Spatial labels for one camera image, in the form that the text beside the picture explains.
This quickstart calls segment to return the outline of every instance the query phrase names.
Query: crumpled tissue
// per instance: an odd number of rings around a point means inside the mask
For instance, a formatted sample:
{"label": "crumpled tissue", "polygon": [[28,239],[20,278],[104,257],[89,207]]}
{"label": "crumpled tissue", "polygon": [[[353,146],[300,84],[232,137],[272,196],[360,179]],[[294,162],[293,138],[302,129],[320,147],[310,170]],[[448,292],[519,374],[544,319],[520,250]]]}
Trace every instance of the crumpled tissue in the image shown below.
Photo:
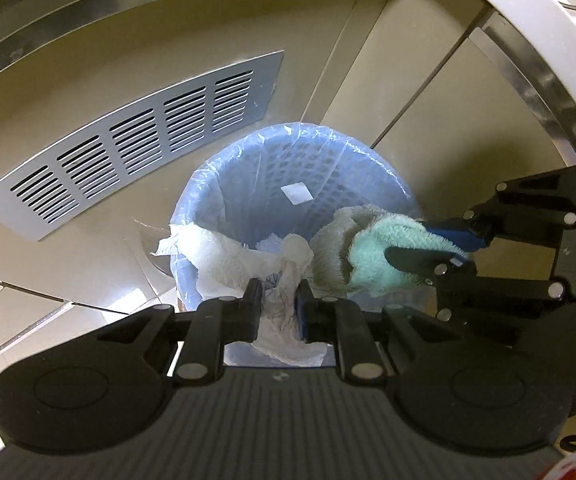
{"label": "crumpled tissue", "polygon": [[[241,298],[248,280],[263,281],[263,310],[257,340],[252,343],[256,349],[289,365],[321,365],[327,345],[301,341],[294,315],[295,291],[313,258],[305,238],[289,234],[281,240],[271,235],[257,244],[267,252],[245,248],[194,223],[172,224],[170,231],[169,238],[159,241],[155,256],[183,254],[188,258],[198,270],[196,289],[204,300]],[[281,249],[276,253],[279,241]]]}

